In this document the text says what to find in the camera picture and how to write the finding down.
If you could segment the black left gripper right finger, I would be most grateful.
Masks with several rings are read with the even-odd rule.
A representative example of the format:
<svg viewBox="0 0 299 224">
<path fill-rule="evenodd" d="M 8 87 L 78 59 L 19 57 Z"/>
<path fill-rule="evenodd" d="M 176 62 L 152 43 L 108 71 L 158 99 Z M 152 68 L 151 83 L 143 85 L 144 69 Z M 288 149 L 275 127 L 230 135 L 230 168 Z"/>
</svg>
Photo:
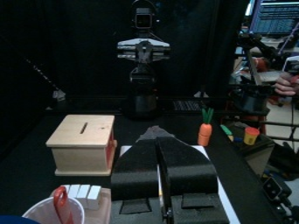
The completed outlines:
<svg viewBox="0 0 299 224">
<path fill-rule="evenodd" d="M 175 137 L 155 140 L 170 224 L 230 224 L 218 173 L 203 153 Z"/>
</svg>

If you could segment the person's hand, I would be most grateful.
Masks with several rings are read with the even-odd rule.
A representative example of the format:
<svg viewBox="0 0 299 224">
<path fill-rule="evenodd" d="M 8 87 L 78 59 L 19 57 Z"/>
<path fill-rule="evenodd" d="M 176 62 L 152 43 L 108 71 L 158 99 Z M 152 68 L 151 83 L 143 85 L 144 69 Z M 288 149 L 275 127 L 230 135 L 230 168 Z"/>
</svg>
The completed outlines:
<svg viewBox="0 0 299 224">
<path fill-rule="evenodd" d="M 299 95 L 299 78 L 283 73 L 275 81 L 275 92 L 284 96 Z"/>
</svg>

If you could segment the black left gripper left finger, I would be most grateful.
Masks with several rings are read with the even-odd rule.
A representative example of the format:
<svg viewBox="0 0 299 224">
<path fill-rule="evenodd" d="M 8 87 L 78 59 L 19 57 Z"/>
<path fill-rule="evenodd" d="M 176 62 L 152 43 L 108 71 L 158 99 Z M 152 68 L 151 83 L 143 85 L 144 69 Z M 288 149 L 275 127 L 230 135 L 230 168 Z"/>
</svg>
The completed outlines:
<svg viewBox="0 0 299 224">
<path fill-rule="evenodd" d="M 163 224 L 155 141 L 139 140 L 111 175 L 110 224 Z"/>
</svg>

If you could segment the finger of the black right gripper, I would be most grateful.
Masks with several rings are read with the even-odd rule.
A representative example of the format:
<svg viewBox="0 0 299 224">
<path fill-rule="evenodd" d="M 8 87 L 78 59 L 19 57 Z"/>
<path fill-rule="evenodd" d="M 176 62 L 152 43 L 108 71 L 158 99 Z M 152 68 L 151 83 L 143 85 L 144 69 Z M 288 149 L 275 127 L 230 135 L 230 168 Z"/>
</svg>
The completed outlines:
<svg viewBox="0 0 299 224">
<path fill-rule="evenodd" d="M 135 49 L 138 54 L 138 62 L 144 63 L 144 41 L 135 45 Z"/>
<path fill-rule="evenodd" d="M 152 54 L 154 46 L 151 42 L 144 42 L 144 63 L 151 62 L 151 54 Z"/>
</svg>

